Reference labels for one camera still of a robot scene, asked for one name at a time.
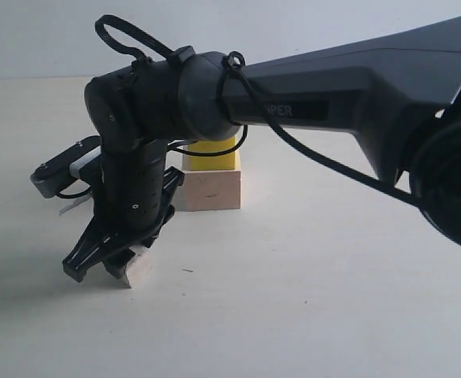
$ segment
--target white table surface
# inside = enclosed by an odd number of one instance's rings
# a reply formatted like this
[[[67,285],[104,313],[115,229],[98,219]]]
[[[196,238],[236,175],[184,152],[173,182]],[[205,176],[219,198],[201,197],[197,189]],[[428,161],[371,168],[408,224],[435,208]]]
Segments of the white table surface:
[[[69,279],[91,201],[60,215],[29,175],[95,133],[86,82],[0,81],[0,378],[461,376],[461,248],[264,127],[242,209],[178,213],[136,289]],[[370,172],[352,137],[294,133]]]

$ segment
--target white wall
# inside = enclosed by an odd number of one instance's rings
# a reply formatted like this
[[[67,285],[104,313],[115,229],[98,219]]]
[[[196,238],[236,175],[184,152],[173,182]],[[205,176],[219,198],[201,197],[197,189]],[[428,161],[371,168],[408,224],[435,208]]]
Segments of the white wall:
[[[0,79],[127,65],[94,32],[105,13],[172,48],[240,50],[252,63],[456,17],[461,0],[0,0]]]

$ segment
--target yellow block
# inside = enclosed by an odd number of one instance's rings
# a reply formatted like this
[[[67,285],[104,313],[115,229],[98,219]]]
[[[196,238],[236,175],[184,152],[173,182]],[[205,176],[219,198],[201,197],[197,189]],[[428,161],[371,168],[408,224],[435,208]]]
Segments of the yellow block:
[[[191,145],[188,145],[188,151],[193,152],[218,152],[228,150],[237,143],[237,137],[222,140],[220,142],[208,142],[200,141]],[[234,151],[230,154],[215,157],[199,157],[199,156],[187,156],[189,160],[190,170],[192,171],[225,171],[236,169],[236,153]]]

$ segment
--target robotic arm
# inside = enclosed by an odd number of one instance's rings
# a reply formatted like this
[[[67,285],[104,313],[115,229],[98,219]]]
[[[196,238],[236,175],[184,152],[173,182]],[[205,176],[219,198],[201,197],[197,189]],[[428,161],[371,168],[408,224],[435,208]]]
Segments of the robotic arm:
[[[120,44],[107,25],[165,59]],[[100,262],[120,277],[132,248],[158,237],[183,183],[181,171],[165,170],[170,150],[188,153],[178,147],[227,139],[243,126],[245,138],[248,124],[269,125],[306,157],[417,207],[461,246],[461,17],[254,65],[238,52],[173,51],[114,16],[99,19],[95,30],[134,61],[85,88],[99,136],[31,177],[45,198],[68,198],[61,192],[75,180],[90,185],[94,216],[63,261],[75,280]],[[377,179],[316,153],[283,127],[352,134]],[[411,193],[395,188],[403,172]]]

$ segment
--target wooden block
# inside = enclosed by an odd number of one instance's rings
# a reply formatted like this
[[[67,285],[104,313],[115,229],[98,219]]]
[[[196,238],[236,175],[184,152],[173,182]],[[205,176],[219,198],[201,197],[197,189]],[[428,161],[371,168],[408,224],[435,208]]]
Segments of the wooden block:
[[[173,204],[179,211],[240,209],[240,155],[235,154],[235,169],[187,170],[184,159],[184,183],[177,189]]]
[[[228,150],[236,145],[237,138],[232,138],[211,142],[211,141],[200,141],[187,146],[188,151],[193,152],[218,152]],[[220,171],[220,170],[231,170],[236,168],[236,151],[226,154],[223,156],[216,157],[197,157],[184,155],[188,160],[189,167],[187,170],[192,171]]]
[[[138,287],[151,269],[151,254],[145,246],[130,248],[136,256],[128,262],[125,275],[121,278],[128,288]]]

